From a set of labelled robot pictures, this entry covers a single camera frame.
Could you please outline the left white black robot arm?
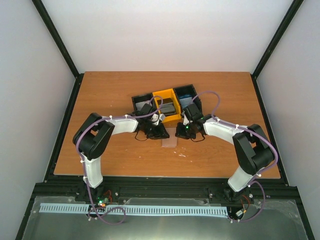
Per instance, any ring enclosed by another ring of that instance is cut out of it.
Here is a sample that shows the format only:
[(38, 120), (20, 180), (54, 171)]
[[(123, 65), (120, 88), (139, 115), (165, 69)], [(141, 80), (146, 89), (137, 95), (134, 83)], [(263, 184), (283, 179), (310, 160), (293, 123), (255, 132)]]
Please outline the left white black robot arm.
[(73, 137), (73, 144), (83, 168), (83, 181), (87, 184), (86, 195), (92, 201), (103, 198), (104, 188), (101, 156), (113, 135), (143, 132), (148, 140), (164, 140), (170, 137), (158, 113), (146, 103), (141, 110), (123, 116), (101, 116), (91, 113)]

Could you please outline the yellow card bin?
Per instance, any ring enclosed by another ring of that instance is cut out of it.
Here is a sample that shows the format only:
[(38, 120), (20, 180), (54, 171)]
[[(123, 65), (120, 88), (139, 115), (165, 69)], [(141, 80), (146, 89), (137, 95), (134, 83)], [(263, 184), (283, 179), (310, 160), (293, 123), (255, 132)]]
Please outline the yellow card bin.
[(165, 126), (173, 126), (182, 120), (181, 106), (173, 88), (154, 91), (152, 92), (152, 95), (154, 96), (153, 100), (156, 108), (163, 102), (159, 109), (159, 113), (164, 114), (165, 116), (163, 122)]

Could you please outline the pink leather card holder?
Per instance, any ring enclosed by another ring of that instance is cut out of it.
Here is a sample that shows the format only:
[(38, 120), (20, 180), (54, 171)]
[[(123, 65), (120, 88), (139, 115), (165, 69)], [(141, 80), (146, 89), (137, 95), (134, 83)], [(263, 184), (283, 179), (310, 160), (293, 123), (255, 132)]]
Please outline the pink leather card holder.
[(169, 138), (163, 139), (161, 141), (161, 146), (163, 148), (175, 148), (178, 144), (178, 138), (176, 137), (176, 128), (166, 128), (166, 131), (169, 134)]

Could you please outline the black card bin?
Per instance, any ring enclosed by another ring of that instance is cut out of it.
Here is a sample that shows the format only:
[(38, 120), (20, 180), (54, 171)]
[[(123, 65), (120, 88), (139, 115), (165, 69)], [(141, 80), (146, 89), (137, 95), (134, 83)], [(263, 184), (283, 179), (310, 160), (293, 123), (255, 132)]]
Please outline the black card bin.
[(156, 109), (155, 107), (155, 101), (152, 100), (153, 94), (152, 93), (147, 93), (147, 94), (143, 94), (143, 95), (137, 95), (137, 96), (133, 96), (131, 98), (132, 100), (132, 105), (133, 105), (133, 111), (137, 111), (135, 103), (138, 102), (143, 102), (143, 101), (149, 101), (149, 105), (152, 106), (152, 110), (154, 111)]
[(173, 91), (177, 97), (177, 101), (179, 103), (181, 111), (190, 103), (195, 103), (197, 108), (200, 111), (202, 111), (202, 102), (198, 97), (198, 94), (193, 84), (174, 87)]

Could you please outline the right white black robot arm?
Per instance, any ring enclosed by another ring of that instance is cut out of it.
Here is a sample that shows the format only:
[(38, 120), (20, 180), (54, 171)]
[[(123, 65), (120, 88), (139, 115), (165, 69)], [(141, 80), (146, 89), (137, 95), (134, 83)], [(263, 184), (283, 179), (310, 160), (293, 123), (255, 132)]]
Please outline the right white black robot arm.
[(183, 122), (176, 127), (175, 136), (196, 142), (197, 134), (224, 140), (234, 146), (238, 167), (228, 179), (223, 189), (225, 200), (231, 202), (253, 180), (261, 176), (271, 163), (276, 164), (278, 153), (267, 140), (263, 129), (258, 124), (238, 125), (224, 121), (213, 114), (203, 115), (197, 105), (191, 103), (182, 111)]

